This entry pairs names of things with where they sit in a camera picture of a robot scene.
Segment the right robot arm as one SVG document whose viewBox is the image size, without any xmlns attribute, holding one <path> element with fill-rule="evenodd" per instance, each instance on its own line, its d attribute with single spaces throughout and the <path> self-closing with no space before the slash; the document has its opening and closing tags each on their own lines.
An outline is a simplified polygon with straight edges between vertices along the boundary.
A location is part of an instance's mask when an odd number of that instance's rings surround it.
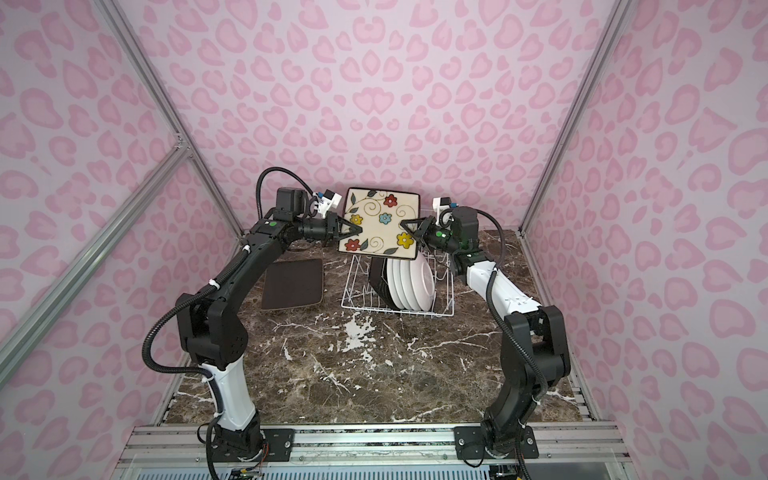
<svg viewBox="0 0 768 480">
<path fill-rule="evenodd" d="M 504 382 L 480 423 L 480 447 L 483 456 L 523 460 L 536 446 L 529 421 L 571 371 L 563 313 L 541 305 L 503 274 L 505 234 L 491 214 L 450 206 L 400 226 L 427 250 L 449 256 L 454 275 L 483 298 L 500 329 Z"/>
</svg>

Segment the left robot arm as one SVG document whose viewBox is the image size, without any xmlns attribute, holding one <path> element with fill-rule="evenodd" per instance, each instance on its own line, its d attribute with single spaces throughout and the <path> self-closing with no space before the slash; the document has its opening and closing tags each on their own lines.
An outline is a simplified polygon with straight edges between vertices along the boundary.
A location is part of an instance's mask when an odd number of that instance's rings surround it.
<svg viewBox="0 0 768 480">
<path fill-rule="evenodd" d="M 362 231 L 338 212 L 341 201 L 331 190 L 311 199 L 302 189 L 279 189 L 276 206 L 245 234 L 224 269 L 197 294 L 178 298 L 181 346 L 209 386 L 221 429 L 240 433 L 256 428 L 257 409 L 244 373 L 248 332 L 238 317 L 243 301 L 294 242 L 330 243 Z"/>
</svg>

